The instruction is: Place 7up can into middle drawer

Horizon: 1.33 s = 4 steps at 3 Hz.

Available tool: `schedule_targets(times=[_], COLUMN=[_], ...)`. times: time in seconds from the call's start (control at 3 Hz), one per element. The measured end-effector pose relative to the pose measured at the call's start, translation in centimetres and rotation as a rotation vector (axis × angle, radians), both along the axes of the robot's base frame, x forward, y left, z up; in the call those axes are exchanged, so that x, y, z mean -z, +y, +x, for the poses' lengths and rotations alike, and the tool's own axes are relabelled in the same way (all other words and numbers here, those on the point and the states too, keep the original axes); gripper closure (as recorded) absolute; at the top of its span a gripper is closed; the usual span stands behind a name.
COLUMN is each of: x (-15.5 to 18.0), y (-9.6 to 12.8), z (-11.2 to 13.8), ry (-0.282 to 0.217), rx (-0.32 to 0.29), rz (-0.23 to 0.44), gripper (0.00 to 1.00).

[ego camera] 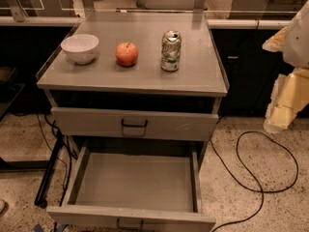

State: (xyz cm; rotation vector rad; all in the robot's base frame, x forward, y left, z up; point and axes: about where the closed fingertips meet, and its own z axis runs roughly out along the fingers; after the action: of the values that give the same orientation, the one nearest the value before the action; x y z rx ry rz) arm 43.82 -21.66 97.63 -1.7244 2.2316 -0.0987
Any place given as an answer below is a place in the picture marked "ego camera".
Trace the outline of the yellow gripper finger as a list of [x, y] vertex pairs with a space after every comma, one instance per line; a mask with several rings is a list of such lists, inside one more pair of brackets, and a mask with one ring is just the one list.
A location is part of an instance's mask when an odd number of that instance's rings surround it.
[[279, 133], [286, 130], [309, 104], [309, 70], [296, 68], [290, 74], [279, 74], [271, 92], [264, 130]]
[[286, 31], [287, 27], [279, 30], [276, 34], [263, 43], [262, 49], [269, 52], [282, 52]]

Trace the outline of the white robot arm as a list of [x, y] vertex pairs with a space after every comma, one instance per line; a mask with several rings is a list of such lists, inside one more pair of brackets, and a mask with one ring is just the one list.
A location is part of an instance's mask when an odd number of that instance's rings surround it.
[[264, 130], [279, 133], [309, 104], [309, 1], [288, 26], [265, 41], [263, 49], [281, 51], [284, 62], [294, 68], [288, 75], [278, 75], [267, 107]]

